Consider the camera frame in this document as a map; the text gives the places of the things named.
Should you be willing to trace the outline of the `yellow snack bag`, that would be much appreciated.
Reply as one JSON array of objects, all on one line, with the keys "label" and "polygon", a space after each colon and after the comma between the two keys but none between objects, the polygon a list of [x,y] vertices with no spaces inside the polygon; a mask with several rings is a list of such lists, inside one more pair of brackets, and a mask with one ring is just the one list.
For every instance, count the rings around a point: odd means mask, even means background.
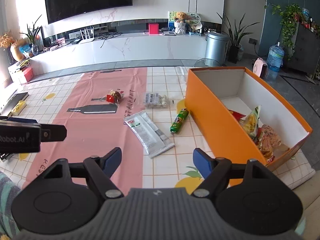
[{"label": "yellow snack bag", "polygon": [[261,106],[259,105],[249,115],[239,121],[243,130],[251,139],[255,139],[258,135],[260,110]]}]

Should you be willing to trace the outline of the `red snack bag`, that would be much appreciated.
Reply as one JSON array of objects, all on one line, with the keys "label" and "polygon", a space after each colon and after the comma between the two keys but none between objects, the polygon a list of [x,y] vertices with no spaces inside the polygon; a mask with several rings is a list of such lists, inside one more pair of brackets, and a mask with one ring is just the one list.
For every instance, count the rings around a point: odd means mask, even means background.
[{"label": "red snack bag", "polygon": [[244,118],[246,115],[241,114],[239,112],[233,111],[229,109],[229,112],[231,113],[231,115],[237,120],[240,121],[242,118]]}]

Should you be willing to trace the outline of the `orange fries snack bag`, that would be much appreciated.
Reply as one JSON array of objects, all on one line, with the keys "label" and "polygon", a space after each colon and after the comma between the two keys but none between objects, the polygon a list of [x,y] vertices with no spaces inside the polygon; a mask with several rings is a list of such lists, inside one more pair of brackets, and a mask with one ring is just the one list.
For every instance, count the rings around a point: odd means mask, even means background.
[{"label": "orange fries snack bag", "polygon": [[260,127],[258,132],[256,146],[269,164],[275,159],[274,150],[281,145],[281,139],[275,130],[266,124]]}]

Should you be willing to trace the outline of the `yellow small object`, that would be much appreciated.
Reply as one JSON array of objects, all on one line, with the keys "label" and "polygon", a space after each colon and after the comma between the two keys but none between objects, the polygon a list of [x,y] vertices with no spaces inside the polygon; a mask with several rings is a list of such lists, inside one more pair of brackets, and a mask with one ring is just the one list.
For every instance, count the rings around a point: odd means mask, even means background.
[{"label": "yellow small object", "polygon": [[24,110],[24,108],[26,107],[27,103],[24,100],[20,100],[16,106],[11,110],[11,115],[13,116],[18,116],[21,111]]}]

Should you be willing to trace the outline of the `red storage box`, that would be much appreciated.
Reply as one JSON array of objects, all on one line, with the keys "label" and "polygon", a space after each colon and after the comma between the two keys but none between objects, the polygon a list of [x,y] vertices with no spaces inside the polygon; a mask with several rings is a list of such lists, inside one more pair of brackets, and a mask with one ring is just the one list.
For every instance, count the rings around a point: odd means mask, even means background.
[{"label": "red storage box", "polygon": [[28,83],[34,77],[33,69],[31,67],[25,67],[16,72],[16,76],[20,84]]}]

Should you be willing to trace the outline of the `green candy tube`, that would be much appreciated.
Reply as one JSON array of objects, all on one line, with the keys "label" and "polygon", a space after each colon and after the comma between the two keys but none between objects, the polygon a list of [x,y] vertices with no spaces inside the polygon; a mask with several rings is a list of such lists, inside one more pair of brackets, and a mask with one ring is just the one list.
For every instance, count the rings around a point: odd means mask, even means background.
[{"label": "green candy tube", "polygon": [[174,122],[170,126],[170,133],[176,134],[180,131],[185,119],[188,117],[189,111],[186,108],[183,108],[177,114]]}]

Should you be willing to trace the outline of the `white silver pouch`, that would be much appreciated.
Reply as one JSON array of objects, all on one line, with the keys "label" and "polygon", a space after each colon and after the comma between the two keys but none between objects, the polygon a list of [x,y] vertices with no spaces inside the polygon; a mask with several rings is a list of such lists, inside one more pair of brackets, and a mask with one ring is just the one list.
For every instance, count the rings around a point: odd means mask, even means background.
[{"label": "white silver pouch", "polygon": [[124,122],[135,133],[150,158],[154,158],[175,146],[151,120],[146,111],[126,117]]}]

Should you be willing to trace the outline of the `pink checkered tablecloth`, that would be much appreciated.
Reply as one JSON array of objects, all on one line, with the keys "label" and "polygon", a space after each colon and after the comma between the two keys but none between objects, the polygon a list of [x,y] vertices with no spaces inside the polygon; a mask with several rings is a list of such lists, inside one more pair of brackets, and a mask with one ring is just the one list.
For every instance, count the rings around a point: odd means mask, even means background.
[{"label": "pink checkered tablecloth", "polygon": [[[180,131],[170,126],[185,106],[189,69],[133,68],[109,72],[91,72],[23,86],[28,105],[22,118],[67,128],[62,142],[43,144],[38,154],[22,153],[1,162],[1,172],[17,186],[25,187],[56,159],[80,162],[121,148],[121,165],[113,181],[127,192],[132,187],[185,187],[188,192],[203,181],[193,162],[193,150],[201,148],[215,157],[191,114]],[[111,90],[122,90],[119,104],[101,101]],[[168,106],[146,108],[143,96],[148,92],[166,94]],[[161,155],[150,158],[124,119],[146,111],[157,127],[175,144]]]}]

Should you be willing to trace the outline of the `small red candy bag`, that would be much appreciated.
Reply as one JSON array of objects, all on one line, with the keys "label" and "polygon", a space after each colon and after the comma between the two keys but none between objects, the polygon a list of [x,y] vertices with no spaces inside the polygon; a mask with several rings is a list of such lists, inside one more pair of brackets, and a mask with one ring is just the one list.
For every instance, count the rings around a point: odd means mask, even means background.
[{"label": "small red candy bag", "polygon": [[105,97],[101,98],[101,101],[105,101],[112,104],[119,104],[124,96],[122,90],[111,90]]}]

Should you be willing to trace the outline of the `orange cardboard box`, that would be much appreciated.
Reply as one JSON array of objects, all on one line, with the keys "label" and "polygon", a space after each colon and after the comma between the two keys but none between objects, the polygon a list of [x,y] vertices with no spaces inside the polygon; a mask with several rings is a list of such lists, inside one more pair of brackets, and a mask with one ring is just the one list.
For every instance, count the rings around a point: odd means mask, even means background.
[{"label": "orange cardboard box", "polygon": [[[229,112],[249,115],[261,106],[259,128],[271,126],[281,139],[275,159],[264,156]],[[215,157],[244,164],[254,158],[294,189],[316,171],[301,151],[312,128],[275,89],[245,67],[191,68],[188,71],[185,106]]]}]

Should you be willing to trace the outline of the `left potted plant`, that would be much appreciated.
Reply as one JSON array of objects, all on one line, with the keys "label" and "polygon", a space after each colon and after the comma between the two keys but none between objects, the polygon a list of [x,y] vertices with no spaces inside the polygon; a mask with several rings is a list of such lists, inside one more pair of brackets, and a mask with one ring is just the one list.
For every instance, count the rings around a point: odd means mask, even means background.
[{"label": "left potted plant", "polygon": [[39,46],[37,45],[37,37],[38,37],[39,32],[41,31],[42,27],[36,26],[36,24],[37,24],[38,20],[40,19],[40,17],[41,16],[39,16],[37,18],[37,20],[34,23],[32,23],[31,26],[29,26],[27,24],[27,32],[26,33],[21,33],[21,34],[24,34],[28,38],[28,40],[31,44],[31,52],[34,56],[36,56],[39,53]]}]

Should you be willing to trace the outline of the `clear egg snack pack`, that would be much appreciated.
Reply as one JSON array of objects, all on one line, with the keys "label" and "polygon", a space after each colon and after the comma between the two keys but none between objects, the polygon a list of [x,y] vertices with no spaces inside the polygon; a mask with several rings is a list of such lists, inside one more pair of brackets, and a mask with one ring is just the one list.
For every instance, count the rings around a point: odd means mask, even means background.
[{"label": "clear egg snack pack", "polygon": [[143,104],[146,108],[165,108],[168,106],[166,94],[148,92],[143,96]]}]

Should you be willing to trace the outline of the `white router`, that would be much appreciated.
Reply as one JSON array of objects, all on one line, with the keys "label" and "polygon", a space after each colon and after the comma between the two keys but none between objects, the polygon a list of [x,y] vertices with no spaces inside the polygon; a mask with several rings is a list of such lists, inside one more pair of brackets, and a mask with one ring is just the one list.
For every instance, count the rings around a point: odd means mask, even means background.
[{"label": "white router", "polygon": [[95,39],[94,36],[94,27],[92,27],[91,29],[85,28],[83,30],[80,30],[80,34],[81,34],[81,41],[80,43],[88,43],[88,42],[92,42]]}]

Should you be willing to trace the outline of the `pink small heater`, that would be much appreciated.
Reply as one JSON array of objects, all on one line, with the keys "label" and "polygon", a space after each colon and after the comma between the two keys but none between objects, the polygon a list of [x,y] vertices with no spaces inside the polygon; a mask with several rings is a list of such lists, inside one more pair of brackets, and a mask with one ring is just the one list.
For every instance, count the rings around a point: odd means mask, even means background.
[{"label": "pink small heater", "polygon": [[264,79],[267,76],[267,71],[268,66],[266,61],[260,57],[257,58],[253,64],[253,73],[261,79]]}]

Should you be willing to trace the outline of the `silver trash bin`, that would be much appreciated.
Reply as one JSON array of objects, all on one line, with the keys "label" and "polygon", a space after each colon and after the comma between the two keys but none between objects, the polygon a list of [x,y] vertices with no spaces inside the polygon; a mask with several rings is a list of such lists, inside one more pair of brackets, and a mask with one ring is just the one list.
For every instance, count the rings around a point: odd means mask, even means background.
[{"label": "silver trash bin", "polygon": [[229,38],[226,34],[210,32],[206,35],[205,58],[223,64],[226,59]]}]

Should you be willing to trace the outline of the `white tv console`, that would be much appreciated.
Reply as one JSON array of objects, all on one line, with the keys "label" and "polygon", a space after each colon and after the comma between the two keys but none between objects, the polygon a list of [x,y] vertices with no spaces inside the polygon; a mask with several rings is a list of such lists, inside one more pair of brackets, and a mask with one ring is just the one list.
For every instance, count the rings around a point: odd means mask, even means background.
[{"label": "white tv console", "polygon": [[32,57],[34,75],[92,64],[136,60],[196,60],[203,58],[203,36],[122,34],[106,41],[69,44]]}]

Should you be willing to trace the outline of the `blue water jug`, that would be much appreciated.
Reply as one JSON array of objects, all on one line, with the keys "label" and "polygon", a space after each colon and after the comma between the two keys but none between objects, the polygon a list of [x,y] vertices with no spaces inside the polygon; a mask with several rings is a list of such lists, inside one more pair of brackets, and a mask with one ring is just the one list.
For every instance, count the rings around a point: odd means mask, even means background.
[{"label": "blue water jug", "polygon": [[283,58],[284,58],[284,50],[281,46],[280,42],[272,45],[269,48],[268,56],[267,56],[267,80],[275,80],[278,73],[280,72],[281,67],[283,66]]}]

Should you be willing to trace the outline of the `potted green plant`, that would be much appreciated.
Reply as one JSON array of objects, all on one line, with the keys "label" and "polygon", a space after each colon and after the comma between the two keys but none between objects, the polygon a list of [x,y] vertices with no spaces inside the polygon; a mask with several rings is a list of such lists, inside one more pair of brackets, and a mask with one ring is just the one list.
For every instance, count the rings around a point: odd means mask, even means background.
[{"label": "potted green plant", "polygon": [[222,23],[226,26],[227,32],[223,31],[226,34],[231,42],[229,52],[228,52],[228,61],[231,63],[238,62],[238,53],[240,50],[241,40],[247,36],[253,34],[253,32],[246,31],[249,27],[259,24],[260,22],[254,22],[251,24],[243,24],[246,14],[244,13],[240,21],[237,23],[234,20],[234,23],[231,24],[231,21],[225,13],[221,16],[218,12],[217,15],[221,19]]}]

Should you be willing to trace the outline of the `dark cabinet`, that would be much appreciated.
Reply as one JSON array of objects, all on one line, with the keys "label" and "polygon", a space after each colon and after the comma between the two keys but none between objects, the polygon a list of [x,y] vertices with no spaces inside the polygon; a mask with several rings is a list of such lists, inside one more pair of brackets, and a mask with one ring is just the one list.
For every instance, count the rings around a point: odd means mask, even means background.
[{"label": "dark cabinet", "polygon": [[319,64],[319,36],[299,23],[292,42],[287,66],[313,77]]}]

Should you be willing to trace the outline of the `red box on console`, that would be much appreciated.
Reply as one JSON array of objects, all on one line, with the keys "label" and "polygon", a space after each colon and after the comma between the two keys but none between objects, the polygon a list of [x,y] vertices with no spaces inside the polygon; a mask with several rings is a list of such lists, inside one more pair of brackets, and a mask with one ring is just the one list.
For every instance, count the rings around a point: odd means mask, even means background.
[{"label": "red box on console", "polygon": [[159,24],[158,23],[149,23],[148,31],[150,35],[158,35],[159,34]]}]

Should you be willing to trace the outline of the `teddy bear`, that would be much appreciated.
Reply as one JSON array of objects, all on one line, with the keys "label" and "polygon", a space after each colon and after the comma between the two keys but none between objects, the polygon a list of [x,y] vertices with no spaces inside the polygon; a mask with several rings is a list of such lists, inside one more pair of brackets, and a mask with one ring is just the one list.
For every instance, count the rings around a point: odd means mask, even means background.
[{"label": "teddy bear", "polygon": [[187,14],[182,11],[177,11],[175,16],[175,22],[177,23],[185,23],[187,19]]}]

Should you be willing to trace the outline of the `hanging ivy plant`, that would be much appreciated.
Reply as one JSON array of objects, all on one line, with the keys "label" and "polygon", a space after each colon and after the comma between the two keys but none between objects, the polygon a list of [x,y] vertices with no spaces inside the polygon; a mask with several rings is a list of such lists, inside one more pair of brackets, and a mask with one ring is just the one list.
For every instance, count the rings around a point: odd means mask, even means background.
[{"label": "hanging ivy plant", "polygon": [[287,58],[295,52],[295,38],[299,22],[304,18],[302,8],[297,3],[282,8],[279,4],[266,3],[265,19],[261,42],[266,46],[272,41],[280,41],[287,51]]}]

